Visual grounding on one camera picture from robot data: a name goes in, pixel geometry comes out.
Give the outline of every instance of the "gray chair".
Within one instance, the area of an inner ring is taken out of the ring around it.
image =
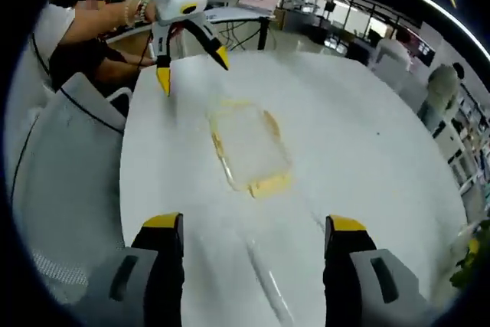
[[[34,121],[8,184],[41,278],[59,302],[74,303],[93,269],[124,247],[119,160],[126,121],[84,75],[63,89],[68,96],[58,91]]]
[[[417,114],[427,98],[427,88],[412,73],[406,72],[405,74],[403,86],[398,95]]]
[[[389,55],[383,55],[380,62],[372,68],[373,73],[385,82],[395,93],[403,88],[403,80],[407,75],[405,66]]]

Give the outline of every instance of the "desk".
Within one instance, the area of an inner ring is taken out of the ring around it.
[[[170,98],[154,67],[136,85],[122,144],[121,220],[130,245],[148,218],[184,213],[183,325],[279,325],[237,235],[240,221],[252,222],[244,208],[276,213],[255,221],[274,250],[269,260],[282,264],[271,267],[298,325],[325,324],[319,223],[327,214],[362,222],[429,296],[436,259],[466,217],[436,143],[391,88],[356,61],[310,53],[236,52],[228,72],[198,55],[171,71]],[[275,117],[293,162],[289,191],[258,201],[230,188],[205,116],[216,95],[253,101]]]
[[[243,9],[237,7],[223,7],[208,9],[204,12],[206,18],[212,24],[225,23],[225,22],[239,22],[239,21],[257,21],[260,23],[259,43],[257,50],[263,50],[266,46],[267,40],[267,28],[271,17],[267,17],[264,13],[253,11],[251,9]],[[152,29],[151,25],[142,25],[137,28],[125,31],[122,34],[108,38],[106,41],[108,44],[127,38],[128,36],[138,34],[139,32],[146,32]]]
[[[345,57],[357,60],[358,62],[367,66],[369,64],[369,58],[373,54],[374,49],[375,48],[368,42],[356,37],[349,44]]]

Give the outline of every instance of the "person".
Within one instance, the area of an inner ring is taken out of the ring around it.
[[[406,70],[409,70],[412,64],[412,58],[405,44],[408,44],[410,40],[411,37],[408,31],[404,28],[398,28],[394,40],[383,38],[377,43],[376,49],[371,54],[371,65],[379,63],[382,55],[388,54],[401,62]]]
[[[95,0],[72,1],[77,9],[99,10]],[[82,72],[92,85],[105,97],[120,87],[134,90],[140,67],[153,65],[152,59],[112,49],[98,38],[73,44],[59,44],[49,60],[51,87],[57,91],[76,72]],[[127,102],[119,104],[118,110],[126,114]]]
[[[429,132],[434,133],[447,110],[456,106],[459,83],[464,77],[465,70],[460,63],[442,64],[430,74],[427,98],[417,114]]]
[[[58,45],[87,41],[128,22],[132,25],[138,16],[136,13],[140,2],[141,0],[128,0],[108,4],[99,11],[46,4],[33,32],[40,57],[48,65]],[[155,20],[153,1],[148,2],[144,16],[147,22]],[[15,170],[18,147],[23,144],[22,137],[32,124],[30,112],[46,105],[44,85],[51,82],[38,60],[31,36],[30,34],[26,37],[24,50],[12,76],[5,107],[3,154],[8,175]]]

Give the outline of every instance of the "human arm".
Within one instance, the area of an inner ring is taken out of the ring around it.
[[[86,41],[116,27],[125,25],[126,6],[128,8],[128,18],[132,21],[136,15],[138,0],[108,4],[98,11],[75,9],[75,18],[63,38],[61,38],[60,44]],[[150,22],[155,20],[155,3],[153,0],[146,7],[145,16]]]
[[[113,49],[113,50],[116,50],[118,53],[120,53],[121,56],[126,61],[126,63],[128,63],[128,64],[139,65],[142,67],[149,67],[150,65],[155,64],[153,59],[151,59],[149,57],[143,57],[143,59],[142,59],[141,55],[134,55],[134,54],[126,53],[125,51],[121,51],[121,50],[117,50],[117,49]]]
[[[102,83],[120,84],[138,73],[139,68],[135,65],[105,58],[95,70],[94,77]]]

